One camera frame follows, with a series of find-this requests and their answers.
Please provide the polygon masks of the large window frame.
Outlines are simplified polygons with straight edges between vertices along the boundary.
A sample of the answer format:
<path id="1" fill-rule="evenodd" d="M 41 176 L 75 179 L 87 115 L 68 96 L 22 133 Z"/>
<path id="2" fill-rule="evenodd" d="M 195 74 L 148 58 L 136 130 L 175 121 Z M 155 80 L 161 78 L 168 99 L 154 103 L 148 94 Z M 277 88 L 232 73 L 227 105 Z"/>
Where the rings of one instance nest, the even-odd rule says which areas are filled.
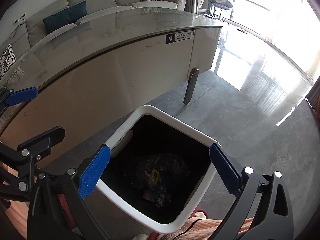
<path id="1" fill-rule="evenodd" d="M 312 81 L 319 78 L 319 18 L 308 0 L 228 0 L 223 17 L 286 54 Z"/>

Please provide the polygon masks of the black swivel stool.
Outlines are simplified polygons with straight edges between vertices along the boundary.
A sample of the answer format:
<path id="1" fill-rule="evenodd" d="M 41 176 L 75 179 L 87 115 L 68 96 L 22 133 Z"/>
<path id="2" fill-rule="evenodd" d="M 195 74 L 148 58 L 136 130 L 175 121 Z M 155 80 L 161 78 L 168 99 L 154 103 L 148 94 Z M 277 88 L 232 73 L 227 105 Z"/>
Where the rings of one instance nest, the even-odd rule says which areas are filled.
<path id="1" fill-rule="evenodd" d="M 211 1 L 212 1 L 212 5 L 215 8 L 218 8 L 221 10 L 220 14 L 219 14 L 219 21 L 223 22 L 223 20 L 221 18 L 222 11 L 223 10 L 225 10 L 225 11 L 231 10 L 233 8 L 233 3 L 230 2 L 229 0 L 211 0 Z"/>

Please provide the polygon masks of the teal rectangular cushion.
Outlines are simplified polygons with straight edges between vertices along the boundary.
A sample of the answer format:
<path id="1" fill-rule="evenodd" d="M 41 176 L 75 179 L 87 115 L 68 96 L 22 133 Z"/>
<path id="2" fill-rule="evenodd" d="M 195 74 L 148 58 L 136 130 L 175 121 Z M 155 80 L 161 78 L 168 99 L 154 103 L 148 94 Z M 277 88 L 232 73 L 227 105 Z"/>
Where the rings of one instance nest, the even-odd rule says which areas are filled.
<path id="1" fill-rule="evenodd" d="M 63 9 L 47 18 L 43 19 L 46 34 L 68 25 L 74 24 L 77 20 L 87 15 L 86 1 L 82 1 L 74 6 Z"/>

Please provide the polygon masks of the dark metal table leg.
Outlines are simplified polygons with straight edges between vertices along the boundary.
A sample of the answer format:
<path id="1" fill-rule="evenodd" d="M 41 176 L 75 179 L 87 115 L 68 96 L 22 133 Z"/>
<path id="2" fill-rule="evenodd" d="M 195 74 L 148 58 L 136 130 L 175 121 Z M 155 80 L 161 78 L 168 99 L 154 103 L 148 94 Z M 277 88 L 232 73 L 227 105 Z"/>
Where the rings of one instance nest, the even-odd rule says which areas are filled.
<path id="1" fill-rule="evenodd" d="M 188 84 L 187 84 L 187 88 L 186 88 L 185 96 L 183 100 L 184 105 L 187 105 L 191 101 L 199 72 L 200 72 L 199 69 L 193 68 L 189 74 Z"/>

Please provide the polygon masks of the black label sticker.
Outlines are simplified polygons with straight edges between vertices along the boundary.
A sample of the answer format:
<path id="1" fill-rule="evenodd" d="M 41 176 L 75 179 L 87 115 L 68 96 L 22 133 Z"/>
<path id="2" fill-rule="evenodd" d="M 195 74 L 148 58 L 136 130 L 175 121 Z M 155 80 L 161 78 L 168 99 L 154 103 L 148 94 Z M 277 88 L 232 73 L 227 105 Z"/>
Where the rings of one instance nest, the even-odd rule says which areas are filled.
<path id="1" fill-rule="evenodd" d="M 180 31 L 177 33 L 170 33 L 165 35 L 165 44 L 184 41 L 194 38 L 195 30 Z"/>

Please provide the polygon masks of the white trash bin black liner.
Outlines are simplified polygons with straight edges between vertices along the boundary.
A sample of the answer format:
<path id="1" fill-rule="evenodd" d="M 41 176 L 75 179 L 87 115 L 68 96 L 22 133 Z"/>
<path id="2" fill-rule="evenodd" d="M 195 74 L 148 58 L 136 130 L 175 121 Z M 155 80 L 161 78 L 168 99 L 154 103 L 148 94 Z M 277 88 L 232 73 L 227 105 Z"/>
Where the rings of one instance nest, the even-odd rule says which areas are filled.
<path id="1" fill-rule="evenodd" d="M 215 176 L 214 143 L 154 106 L 139 107 L 107 140 L 111 157 L 97 189 L 152 231 L 175 232 Z"/>

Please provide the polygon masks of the grey sectional sofa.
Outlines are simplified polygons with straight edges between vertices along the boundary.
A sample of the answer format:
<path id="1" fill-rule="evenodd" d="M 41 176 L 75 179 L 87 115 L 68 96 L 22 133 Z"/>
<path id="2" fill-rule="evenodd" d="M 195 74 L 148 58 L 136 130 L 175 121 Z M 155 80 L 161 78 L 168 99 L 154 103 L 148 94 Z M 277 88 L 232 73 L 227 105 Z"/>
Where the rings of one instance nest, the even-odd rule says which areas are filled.
<path id="1" fill-rule="evenodd" d="M 17 58 L 37 56 L 41 61 L 78 60 L 83 57 L 79 42 L 83 37 L 81 28 L 67 31 L 47 44 L 34 49 L 47 34 L 43 19 L 68 7 L 86 1 L 88 14 L 94 14 L 108 8 L 123 7 L 140 3 L 140 0 L 17 0 L 5 12 L 1 19 L 1 51 L 12 44 Z M 25 14 L 25 24 L 15 29 L 14 21 Z"/>

